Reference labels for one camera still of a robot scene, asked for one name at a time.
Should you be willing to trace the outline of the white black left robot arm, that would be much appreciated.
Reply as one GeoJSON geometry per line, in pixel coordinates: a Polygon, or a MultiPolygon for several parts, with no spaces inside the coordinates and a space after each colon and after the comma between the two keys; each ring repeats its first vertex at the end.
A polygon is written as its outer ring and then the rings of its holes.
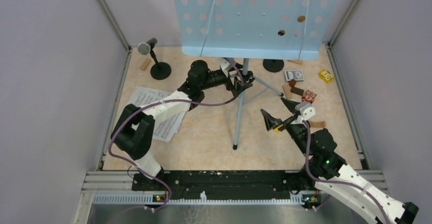
{"type": "Polygon", "coordinates": [[[225,86],[234,101],[253,85],[254,74],[233,59],[223,58],[217,70],[210,70],[204,60],[195,60],[185,82],[169,96],[146,105],[128,104],[124,107],[111,134],[108,152],[136,167],[151,190],[163,185],[162,166],[150,152],[157,126],[171,117],[204,106],[204,90],[225,86]]]}

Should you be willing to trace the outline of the sheet music page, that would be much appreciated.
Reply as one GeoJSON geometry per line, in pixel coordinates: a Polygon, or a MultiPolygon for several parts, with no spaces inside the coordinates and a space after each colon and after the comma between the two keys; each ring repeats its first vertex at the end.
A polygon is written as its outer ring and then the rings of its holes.
{"type": "Polygon", "coordinates": [[[178,132],[185,114],[186,112],[182,112],[155,124],[152,139],[169,143],[178,132]]]}
{"type": "Polygon", "coordinates": [[[167,92],[163,90],[146,87],[136,87],[126,104],[133,104],[135,106],[152,104],[171,94],[172,92],[167,92]]]}

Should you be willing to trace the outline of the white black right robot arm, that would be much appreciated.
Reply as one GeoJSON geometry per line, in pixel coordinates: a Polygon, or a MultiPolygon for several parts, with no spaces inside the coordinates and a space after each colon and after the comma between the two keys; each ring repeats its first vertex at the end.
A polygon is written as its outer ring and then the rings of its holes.
{"type": "Polygon", "coordinates": [[[310,119],[316,111],[310,102],[295,102],[284,97],[281,101],[291,117],[282,120],[264,109],[260,112],[267,131],[287,131],[304,155],[305,164],[299,175],[302,188],[326,192],[368,223],[414,222],[419,211],[417,205],[392,198],[362,177],[335,152],[337,144],[326,128],[311,132],[310,119]]]}

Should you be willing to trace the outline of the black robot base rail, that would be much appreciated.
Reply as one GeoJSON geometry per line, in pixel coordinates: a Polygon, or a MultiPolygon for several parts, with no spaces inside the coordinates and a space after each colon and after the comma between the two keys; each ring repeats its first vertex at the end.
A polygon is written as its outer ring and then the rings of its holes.
{"type": "Polygon", "coordinates": [[[133,191],[160,191],[172,200],[192,200],[205,193],[209,200],[287,200],[300,195],[300,201],[319,203],[321,191],[306,173],[267,171],[164,171],[161,182],[134,174],[133,191]]]}

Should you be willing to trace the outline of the light blue music stand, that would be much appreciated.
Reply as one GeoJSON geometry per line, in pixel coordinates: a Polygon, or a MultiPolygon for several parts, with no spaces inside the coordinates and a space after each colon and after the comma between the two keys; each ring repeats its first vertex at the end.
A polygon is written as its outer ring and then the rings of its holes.
{"type": "Polygon", "coordinates": [[[304,61],[318,57],[336,2],[174,0],[185,55],[304,61]]]}

